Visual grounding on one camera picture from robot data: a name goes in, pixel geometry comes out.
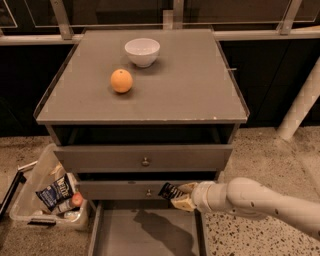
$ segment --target bottle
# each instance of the bottle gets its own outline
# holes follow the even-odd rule
[[[71,198],[57,205],[56,208],[53,209],[51,214],[60,214],[60,213],[70,211],[76,207],[80,207],[82,202],[83,202],[82,195],[80,194],[80,192],[76,192],[73,194]]]

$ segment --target black wall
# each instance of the black wall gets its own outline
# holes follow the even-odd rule
[[[221,45],[251,112],[246,127],[278,126],[320,55],[320,39]],[[71,48],[0,47],[0,136],[47,134],[33,112]],[[320,101],[303,124],[320,124]]]

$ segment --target terrazzo floor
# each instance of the terrazzo floor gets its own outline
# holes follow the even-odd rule
[[[0,199],[16,167],[38,159],[49,137],[0,138]],[[274,128],[240,129],[220,182],[254,179],[294,197],[320,203],[320,127],[299,128],[290,141]],[[320,242],[267,217],[252,221],[224,213],[206,215],[210,255],[320,255]],[[6,215],[0,222],[0,255],[87,255],[87,231],[67,227],[29,226]]]

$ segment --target orange fruit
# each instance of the orange fruit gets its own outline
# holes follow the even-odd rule
[[[117,69],[111,75],[111,86],[116,92],[125,93],[131,89],[132,84],[132,76],[125,69]]]

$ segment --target drawer knob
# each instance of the drawer knob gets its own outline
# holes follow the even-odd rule
[[[147,197],[151,197],[151,196],[152,196],[152,194],[151,194],[151,189],[148,189],[148,190],[147,190],[146,196],[147,196]]]
[[[147,167],[147,166],[150,165],[150,161],[149,161],[149,159],[147,157],[144,157],[142,162],[141,162],[141,164],[142,164],[142,166]]]

